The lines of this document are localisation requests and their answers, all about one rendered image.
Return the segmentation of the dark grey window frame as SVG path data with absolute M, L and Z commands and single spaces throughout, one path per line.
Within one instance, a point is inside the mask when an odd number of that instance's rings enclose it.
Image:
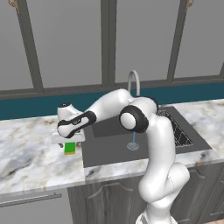
M 17 19 L 22 35 L 24 51 L 27 58 L 32 87 L 15 90 L 1 90 L 0 100 L 37 98 L 56 95 L 100 94 L 115 88 L 123 88 L 125 83 L 115 82 L 116 77 L 116 13 L 117 0 L 101 0 L 101 83 L 96 85 L 49 87 L 43 86 L 39 67 L 39 56 L 33 36 L 32 24 L 27 0 L 9 0 L 16 8 Z M 155 93 L 160 97 L 165 91 L 177 93 L 184 90 L 190 94 L 197 92 L 199 99 L 224 98 L 220 91 L 224 89 L 224 63 L 218 75 L 199 76 L 196 78 L 176 78 L 174 76 L 181 39 L 186 21 L 188 0 L 179 0 L 178 18 L 172 41 L 171 56 L 167 75 L 164 80 L 147 80 L 141 83 L 142 90 L 148 95 Z

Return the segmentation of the grey dishwasher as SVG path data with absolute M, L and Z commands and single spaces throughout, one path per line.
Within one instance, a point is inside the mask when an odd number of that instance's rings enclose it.
M 74 224 L 67 189 L 6 196 L 1 202 L 61 193 L 62 197 L 17 206 L 0 207 L 0 224 Z

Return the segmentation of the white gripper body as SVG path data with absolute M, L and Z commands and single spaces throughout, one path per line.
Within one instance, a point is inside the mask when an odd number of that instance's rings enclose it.
M 77 143 L 77 142 L 85 142 L 85 133 L 84 130 L 76 132 L 74 136 L 71 138 L 62 137 L 56 129 L 51 132 L 51 140 L 53 144 L 64 144 L 64 143 Z

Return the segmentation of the dark wood cupboard door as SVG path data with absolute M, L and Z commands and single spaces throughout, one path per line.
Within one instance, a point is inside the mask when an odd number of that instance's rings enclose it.
M 171 216 L 178 224 L 200 224 L 200 216 L 221 170 L 220 164 L 189 168 L 190 179 L 171 207 Z
M 206 221 L 224 219 L 224 169 L 222 170 L 207 206 Z
M 140 179 L 138 176 L 69 187 L 73 224 L 136 224 L 146 208 L 138 192 Z

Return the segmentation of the green and yellow sponge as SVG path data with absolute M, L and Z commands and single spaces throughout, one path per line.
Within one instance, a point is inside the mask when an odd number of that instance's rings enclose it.
M 65 143 L 64 153 L 71 155 L 75 153 L 75 143 Z

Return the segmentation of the dark grey sink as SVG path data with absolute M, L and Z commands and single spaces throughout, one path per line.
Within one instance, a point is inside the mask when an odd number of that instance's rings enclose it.
M 175 146 L 177 154 L 211 150 L 211 146 L 173 106 L 162 107 L 159 110 L 167 111 L 192 141 L 191 146 L 179 148 Z M 135 143 L 139 145 L 138 150 L 127 148 L 127 144 L 132 143 L 133 134 L 121 126 L 117 116 L 94 123 L 86 127 L 84 132 L 86 141 L 81 144 L 81 148 L 85 168 L 149 157 L 145 133 L 136 133 Z

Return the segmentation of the grey curved tap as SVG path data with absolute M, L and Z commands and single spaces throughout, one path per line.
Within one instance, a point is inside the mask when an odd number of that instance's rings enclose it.
M 136 95 L 140 95 L 140 80 L 139 76 L 136 70 L 132 70 L 129 72 L 129 77 L 128 77 L 128 91 L 131 92 L 131 83 L 132 83 L 132 78 L 135 78 L 136 81 Z

